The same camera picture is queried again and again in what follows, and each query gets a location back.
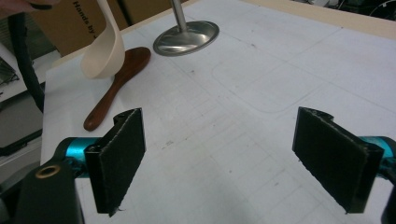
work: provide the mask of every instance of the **metal ladle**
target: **metal ladle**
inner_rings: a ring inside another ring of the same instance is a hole
[[[210,21],[186,23],[180,0],[171,0],[177,26],[165,31],[154,41],[155,52],[163,56],[179,56],[195,52],[212,43],[219,27]]]
[[[120,71],[125,48],[120,29],[114,20],[107,0],[97,0],[105,19],[106,29],[91,43],[85,52],[81,69],[87,78],[112,77]]]

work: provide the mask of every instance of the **white table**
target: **white table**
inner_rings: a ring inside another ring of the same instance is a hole
[[[110,78],[86,79],[81,53],[47,73],[42,162],[64,138],[101,137],[113,116],[143,108],[147,153],[123,211],[96,214],[89,179],[77,180],[87,223],[379,223],[389,182],[375,181],[364,214],[345,215],[291,146],[298,106],[356,135],[396,136],[396,41],[238,0],[184,12],[216,23],[218,39],[186,56],[153,53],[92,133],[82,123]],[[152,49],[174,25],[169,12],[137,25],[125,46]]]

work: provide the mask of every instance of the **black cable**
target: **black cable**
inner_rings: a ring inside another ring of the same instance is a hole
[[[23,13],[8,17],[8,29],[11,35],[12,47],[21,71],[21,76],[27,90],[35,100],[38,109],[44,110],[44,91],[38,82],[35,69],[32,66],[32,60],[26,46],[26,27],[25,15]]]

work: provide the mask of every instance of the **cream plastic scoop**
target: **cream plastic scoop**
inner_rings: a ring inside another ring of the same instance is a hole
[[[113,77],[122,67],[125,48],[107,0],[97,2],[105,16],[106,29],[88,46],[81,69],[87,78]]]

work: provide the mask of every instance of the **white tabletop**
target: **white tabletop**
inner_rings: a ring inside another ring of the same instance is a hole
[[[389,182],[375,181],[364,214],[346,215],[291,146],[298,106],[356,135],[396,136],[396,41],[238,0],[184,13],[216,23],[218,39],[169,58],[152,43],[172,14],[127,32],[126,48],[150,48],[150,63],[92,133],[83,121],[111,79],[86,79],[80,54],[47,73],[42,162],[66,137],[101,137],[113,116],[143,108],[147,152],[122,211],[96,214],[89,179],[77,180],[87,223],[379,223]]]

